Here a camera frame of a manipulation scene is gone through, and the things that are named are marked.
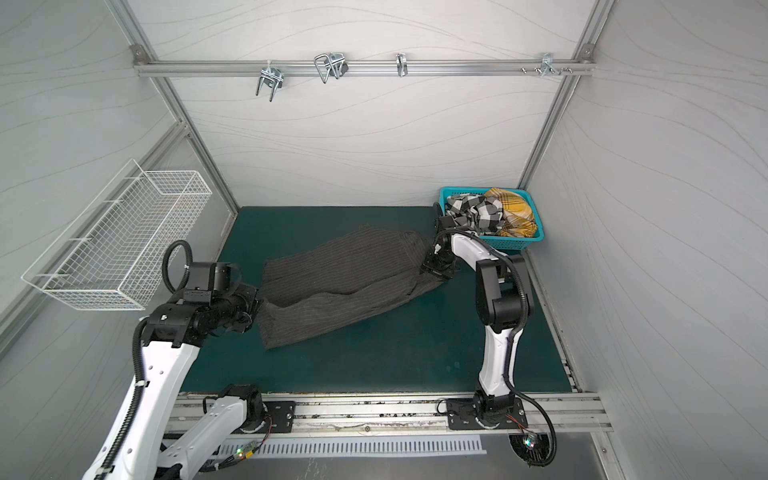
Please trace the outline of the dark grey pinstriped shirt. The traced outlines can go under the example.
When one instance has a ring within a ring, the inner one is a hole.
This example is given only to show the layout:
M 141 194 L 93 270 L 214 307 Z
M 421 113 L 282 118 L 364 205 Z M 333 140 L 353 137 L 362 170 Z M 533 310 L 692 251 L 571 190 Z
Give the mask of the dark grey pinstriped shirt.
M 255 322 L 267 350 L 389 312 L 443 284 L 424 272 L 431 242 L 371 226 L 265 263 Z

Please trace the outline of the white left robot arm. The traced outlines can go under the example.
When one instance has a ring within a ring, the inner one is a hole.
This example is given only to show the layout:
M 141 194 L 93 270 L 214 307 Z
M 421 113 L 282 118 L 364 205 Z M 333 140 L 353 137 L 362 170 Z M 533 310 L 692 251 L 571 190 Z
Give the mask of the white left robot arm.
M 162 445 L 182 384 L 217 331 L 245 333 L 257 311 L 255 287 L 233 263 L 193 262 L 171 298 L 142 318 L 131 340 L 134 377 L 86 479 L 191 479 L 223 441 L 268 417 L 254 385 L 225 387 L 178 440 Z

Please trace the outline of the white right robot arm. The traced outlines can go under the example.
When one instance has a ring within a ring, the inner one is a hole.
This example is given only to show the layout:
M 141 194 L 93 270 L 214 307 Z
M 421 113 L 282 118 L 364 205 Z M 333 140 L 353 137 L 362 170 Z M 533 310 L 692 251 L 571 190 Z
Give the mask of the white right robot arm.
M 525 413 L 514 381 L 520 339 L 534 309 L 530 275 L 523 258 L 506 254 L 447 214 L 438 214 L 436 234 L 422 270 L 441 280 L 453 276 L 458 261 L 475 275 L 475 309 L 484 326 L 484 354 L 471 415 L 481 428 L 521 424 Z

